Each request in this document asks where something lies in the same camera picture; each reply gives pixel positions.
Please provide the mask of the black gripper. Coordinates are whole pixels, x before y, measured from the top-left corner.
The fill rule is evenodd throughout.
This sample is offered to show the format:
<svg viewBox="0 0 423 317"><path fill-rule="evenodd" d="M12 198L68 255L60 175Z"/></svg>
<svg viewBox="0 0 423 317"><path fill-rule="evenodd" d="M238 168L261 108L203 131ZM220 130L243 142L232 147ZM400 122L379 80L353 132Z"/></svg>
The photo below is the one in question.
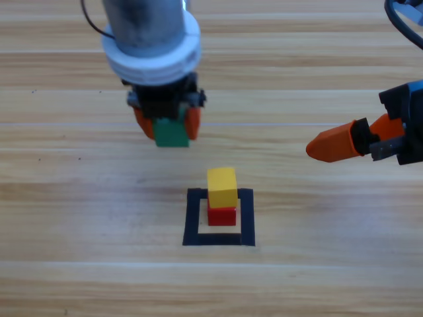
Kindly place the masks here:
<svg viewBox="0 0 423 317"><path fill-rule="evenodd" d="M207 97L198 87L198 74L190 72L187 76L172 83L159 86L142 86L121 80L128 91L127 104L133 107L136 122L144 134L154 140L152 119L181 120L189 140L196 140L201 124L201 109Z"/></svg>
<svg viewBox="0 0 423 317"><path fill-rule="evenodd" d="M374 161L396 156L400 165L422 162L422 81L379 93L383 114L370 126L366 118L320 132L306 153L323 162L371 154Z"/></svg>

